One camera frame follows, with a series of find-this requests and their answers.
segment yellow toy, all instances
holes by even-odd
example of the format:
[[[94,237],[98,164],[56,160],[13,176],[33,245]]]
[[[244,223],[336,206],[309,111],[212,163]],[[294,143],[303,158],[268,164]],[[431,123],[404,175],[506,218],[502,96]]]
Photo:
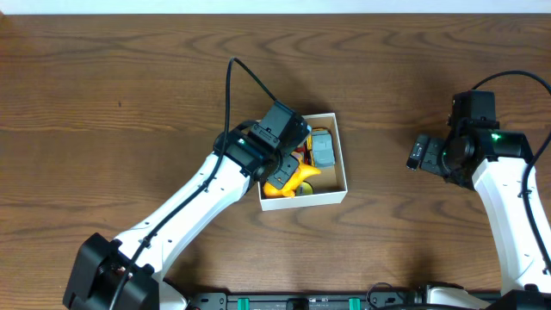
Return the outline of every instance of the yellow toy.
[[[299,167],[291,176],[289,181],[283,185],[282,189],[276,189],[272,184],[266,182],[263,187],[266,197],[295,197],[296,194],[294,191],[299,187],[302,181],[304,181],[307,177],[321,174],[320,169],[304,164],[302,162],[302,156],[299,153],[293,152],[293,156],[299,160]]]

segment cardboard box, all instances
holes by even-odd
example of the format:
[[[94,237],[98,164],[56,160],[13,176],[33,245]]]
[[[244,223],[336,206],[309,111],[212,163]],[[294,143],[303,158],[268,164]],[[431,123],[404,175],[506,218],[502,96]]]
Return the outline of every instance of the cardboard box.
[[[346,176],[344,174],[343,154],[341,142],[338,138],[337,118],[334,113],[321,115],[306,115],[304,119],[312,128],[328,128],[335,152],[335,165],[321,168],[321,174],[306,179],[313,187],[313,195],[296,196],[292,198],[266,198],[262,192],[262,185],[258,186],[258,196],[263,211],[279,210],[284,208],[298,208],[340,203],[348,193]]]

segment green strip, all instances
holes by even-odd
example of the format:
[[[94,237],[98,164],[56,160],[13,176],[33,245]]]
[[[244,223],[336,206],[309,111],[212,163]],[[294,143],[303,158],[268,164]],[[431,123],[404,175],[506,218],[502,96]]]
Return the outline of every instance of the green strip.
[[[350,310],[360,310],[361,302],[359,298],[350,298],[348,302],[350,304]]]
[[[238,310],[249,310],[249,299],[248,298],[239,298],[238,299]]]

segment wood grain tabletop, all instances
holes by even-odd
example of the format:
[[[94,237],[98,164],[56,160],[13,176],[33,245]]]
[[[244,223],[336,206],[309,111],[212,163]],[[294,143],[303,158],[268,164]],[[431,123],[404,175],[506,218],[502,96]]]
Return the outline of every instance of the wood grain tabletop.
[[[44,15],[0,21],[0,308],[60,309],[78,247],[144,219],[223,128],[240,57],[292,109],[335,112],[342,204],[262,212],[256,188],[216,217],[168,277],[188,291],[364,292],[375,282],[500,287],[476,193],[406,168],[444,137],[452,95],[498,71],[551,80],[550,15]],[[503,77],[502,128],[533,149],[551,98]],[[271,101],[238,67],[232,124]],[[551,214],[551,155],[536,166]]]

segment black cable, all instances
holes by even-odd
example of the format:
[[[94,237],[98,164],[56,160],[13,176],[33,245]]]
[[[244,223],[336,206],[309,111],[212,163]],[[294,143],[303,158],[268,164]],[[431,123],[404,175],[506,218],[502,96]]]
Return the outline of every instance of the black cable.
[[[211,172],[210,176],[208,176],[208,178],[205,180],[205,182],[203,182],[203,184],[193,194],[191,194],[188,198],[186,198],[185,201],[180,203],[180,205],[178,207],[174,208],[174,210],[172,210],[172,212],[170,212],[168,215],[166,215],[164,217],[164,219],[162,219],[147,234],[147,236],[145,236],[143,238],[143,240],[142,240],[141,244],[139,245],[138,249],[136,250],[136,252],[132,256],[132,259],[130,259],[130,263],[128,264],[128,268],[125,269],[125,271],[122,275],[122,278],[119,281],[119,284],[117,285],[117,288],[115,289],[115,294],[113,295],[113,299],[111,300],[109,310],[114,310],[115,309],[115,305],[116,305],[117,301],[119,300],[119,297],[121,297],[122,289],[124,288],[124,285],[127,282],[127,278],[130,275],[130,271],[132,270],[132,267],[136,264],[136,261],[138,260],[138,257],[141,254],[141,252],[147,246],[149,246],[149,244],[151,243],[152,238],[155,237],[155,235],[157,235],[158,231],[161,230],[161,228],[163,228],[163,226],[169,220],[171,220],[174,217],[174,215],[176,215],[178,212],[182,211],[182,209],[188,203],[190,203],[192,200],[194,200],[203,190],[207,189],[210,182],[214,179],[214,176],[216,176],[216,172],[218,172],[218,169],[219,169],[220,165],[222,164],[222,159],[224,157],[224,154],[226,153],[226,139],[227,139],[227,135],[230,131],[229,130],[229,128],[230,128],[230,88],[231,88],[230,87],[231,86],[230,82],[232,80],[232,65],[233,65],[234,61],[236,63],[238,63],[238,65],[240,65],[243,69],[245,69],[245,71],[247,71],[247,73],[249,73],[249,75],[251,75],[251,77],[257,82],[258,85],[260,85],[260,87],[262,87],[262,89],[266,92],[266,94],[268,94],[268,96],[270,98],[272,98],[272,100],[274,100],[274,101],[277,100],[276,97],[274,95],[272,95],[271,92],[269,92],[268,88],[260,81],[260,79],[254,73],[252,73],[252,71],[243,62],[241,62],[241,60],[239,60],[235,57],[230,58],[230,62],[227,65],[227,73],[226,73],[226,118],[224,120],[224,141],[222,143],[222,149],[220,150],[220,155],[218,156],[218,159],[216,160],[216,164],[214,165],[214,169]]]
[[[368,302],[368,304],[369,304],[372,308],[377,309],[378,307],[377,307],[376,305],[374,305],[374,304],[371,302],[371,293],[372,293],[372,291],[373,291],[374,288],[376,288],[376,287],[378,287],[378,286],[380,286],[380,285],[386,285],[386,286],[388,286],[388,287],[391,289],[391,291],[392,291],[393,293],[395,293],[395,294],[402,300],[403,303],[406,302],[406,298],[403,297],[402,295],[400,295],[400,294],[398,293],[398,291],[397,291],[396,289],[394,289],[394,287],[393,287],[390,283],[386,283],[386,282],[377,282],[377,283],[373,284],[373,286],[372,286],[372,287],[368,290],[368,292],[365,294],[365,300]]]
[[[417,309],[430,309],[430,310],[473,310],[472,308],[457,307],[449,305],[439,304],[411,304],[411,305],[391,305],[378,308],[379,310],[417,310]]]
[[[487,78],[483,79],[482,81],[478,82],[473,87],[473,90],[476,90],[482,84],[484,84],[484,83],[486,83],[490,80],[493,80],[494,78],[499,78],[499,77],[503,77],[503,76],[506,76],[506,75],[522,75],[522,76],[525,76],[525,77],[528,77],[528,78],[533,78],[534,80],[539,82],[541,85],[543,85],[543,87],[545,87],[545,89],[548,91],[549,95],[551,95],[551,86],[543,78],[538,77],[534,73],[530,73],[530,72],[526,72],[526,71],[519,71],[519,70],[503,71],[503,72],[500,72],[500,73],[496,73],[496,74],[494,74],[490,77],[487,77]],[[528,216],[528,221],[530,223],[530,227],[532,228],[532,233],[534,234],[534,238],[536,239],[537,246],[540,248],[540,252],[542,253],[543,260],[545,261],[545,264],[547,265],[547,269],[551,270],[550,269],[551,268],[551,258],[549,258],[549,254],[548,254],[547,250],[545,249],[545,244],[543,243],[542,236],[541,236],[539,230],[537,229],[536,219],[534,219],[534,214],[532,213],[532,208],[530,206],[530,199],[529,199],[530,191],[528,190],[528,177],[529,177],[529,174],[532,171],[532,168],[534,168],[534,165],[536,164],[537,159],[542,155],[542,153],[548,147],[549,141],[551,141],[551,133],[549,133],[548,137],[545,139],[545,141],[543,142],[540,149],[537,150],[536,155],[534,155],[534,157],[528,163],[528,166],[524,170],[523,180],[522,180],[522,184],[521,184],[522,192],[521,192],[520,195],[522,195],[522,197],[523,197],[524,208],[526,209],[526,215]]]

